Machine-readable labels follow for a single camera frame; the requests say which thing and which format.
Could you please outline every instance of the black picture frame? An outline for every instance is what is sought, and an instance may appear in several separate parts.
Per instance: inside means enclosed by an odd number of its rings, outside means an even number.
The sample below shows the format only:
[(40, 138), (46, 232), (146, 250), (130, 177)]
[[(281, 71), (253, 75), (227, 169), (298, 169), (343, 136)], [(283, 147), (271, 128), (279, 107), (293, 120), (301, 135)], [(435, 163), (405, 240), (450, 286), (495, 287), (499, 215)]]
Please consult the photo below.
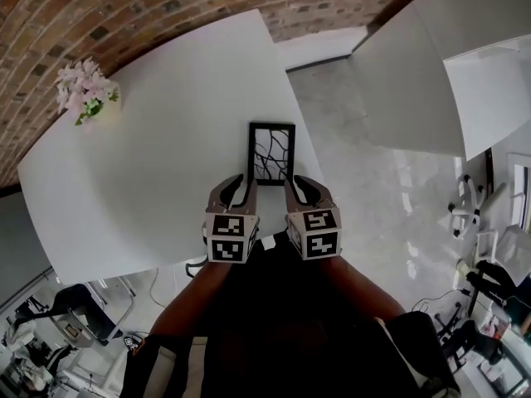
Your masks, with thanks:
[[(286, 153), (286, 158), (283, 158), (283, 160), (281, 161), (286, 164), (286, 167), (280, 170), (280, 172), (282, 172), (285, 175), (285, 178), (281, 178), (281, 179), (273, 178), (270, 173), (269, 173), (270, 178), (258, 178), (258, 176), (255, 176), (256, 130), (269, 130), (270, 132), (274, 132), (274, 131), (287, 132), (288, 148), (287, 149), (283, 148)], [(270, 160), (268, 159), (270, 156), (270, 153), (271, 153), (271, 148), (269, 149), (269, 153), (265, 160)], [(247, 181), (248, 182), (251, 182), (252, 180), (256, 179), (256, 182), (260, 186), (284, 186), (285, 180), (288, 180), (290, 182), (293, 181), (294, 160), (295, 160), (295, 125), (294, 124), (262, 123), (262, 122), (249, 123), (249, 153), (247, 156)], [(264, 166), (263, 169), (265, 169), (265, 172), (269, 172), (266, 166)]]

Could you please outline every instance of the table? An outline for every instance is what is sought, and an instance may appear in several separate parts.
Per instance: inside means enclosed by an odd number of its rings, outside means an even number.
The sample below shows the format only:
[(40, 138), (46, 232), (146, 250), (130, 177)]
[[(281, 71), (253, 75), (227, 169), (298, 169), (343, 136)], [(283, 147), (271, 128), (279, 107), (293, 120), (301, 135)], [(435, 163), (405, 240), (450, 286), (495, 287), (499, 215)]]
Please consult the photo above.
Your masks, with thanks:
[[(87, 133), (64, 115), (18, 166), (39, 239), (66, 284), (205, 255), (208, 194), (246, 172), (250, 121), (295, 124), (295, 173), (323, 181), (257, 10), (176, 38), (111, 79), (122, 94), (114, 124)], [(283, 230), (285, 213), (282, 187), (260, 187), (259, 237)]]

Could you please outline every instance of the forearm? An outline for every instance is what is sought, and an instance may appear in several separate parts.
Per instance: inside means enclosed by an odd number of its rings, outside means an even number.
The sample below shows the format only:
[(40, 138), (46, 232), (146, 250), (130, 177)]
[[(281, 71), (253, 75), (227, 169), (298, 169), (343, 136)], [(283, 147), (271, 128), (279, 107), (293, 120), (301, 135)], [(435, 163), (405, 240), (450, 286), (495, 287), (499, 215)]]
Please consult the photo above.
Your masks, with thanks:
[(150, 334), (176, 337), (192, 335), (197, 321), (223, 286), (230, 269), (230, 264), (207, 262), (158, 316)]
[(330, 282), (365, 317), (384, 322), (405, 313), (404, 308), (387, 292), (357, 271), (343, 257), (319, 261)]

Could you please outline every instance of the polished floor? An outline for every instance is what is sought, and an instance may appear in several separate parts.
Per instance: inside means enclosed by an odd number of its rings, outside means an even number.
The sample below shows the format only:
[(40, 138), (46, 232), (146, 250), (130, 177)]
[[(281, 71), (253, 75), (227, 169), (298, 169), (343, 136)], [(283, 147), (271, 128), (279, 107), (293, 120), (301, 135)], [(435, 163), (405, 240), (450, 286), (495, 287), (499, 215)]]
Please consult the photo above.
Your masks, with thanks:
[[(485, 163), (483, 157), (466, 163), (373, 145), (368, 118), (351, 86), (352, 75), (348, 61), (335, 61), (297, 70), (289, 78), (324, 179), (341, 210), (342, 255), (409, 310), (419, 299), (452, 289), (455, 264), (470, 249), (466, 240), (452, 236), (455, 220), (447, 206), (460, 189), (463, 193), (463, 173), (485, 184)], [(149, 331), (163, 310), (149, 295), (152, 285), (153, 297), (164, 306), (189, 281), (183, 263), (161, 268), (153, 284), (155, 275), (151, 270), (128, 276), (137, 298), (122, 330)], [(129, 297), (115, 279), (105, 285), (100, 288), (110, 302), (105, 311), (118, 319), (129, 306)], [(42, 290), (40, 298), (50, 302), (54, 294), (55, 290)], [(433, 303), (430, 312), (447, 307), (452, 299)], [(43, 329), (60, 345), (53, 326)], [(121, 341), (112, 341), (106, 348), (86, 351), (79, 364), (103, 375), (121, 349)]]

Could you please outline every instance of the artificial flower arrangement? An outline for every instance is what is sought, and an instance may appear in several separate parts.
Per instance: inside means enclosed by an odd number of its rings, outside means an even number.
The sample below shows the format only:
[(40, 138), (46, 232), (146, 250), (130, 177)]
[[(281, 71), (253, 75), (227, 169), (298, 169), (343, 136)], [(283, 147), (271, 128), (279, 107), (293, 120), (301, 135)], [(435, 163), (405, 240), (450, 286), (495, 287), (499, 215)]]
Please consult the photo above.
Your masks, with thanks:
[(106, 102), (119, 98), (118, 86), (104, 77), (90, 57), (73, 67), (69, 63), (57, 74), (59, 112), (68, 109), (76, 118), (76, 125), (88, 127)]

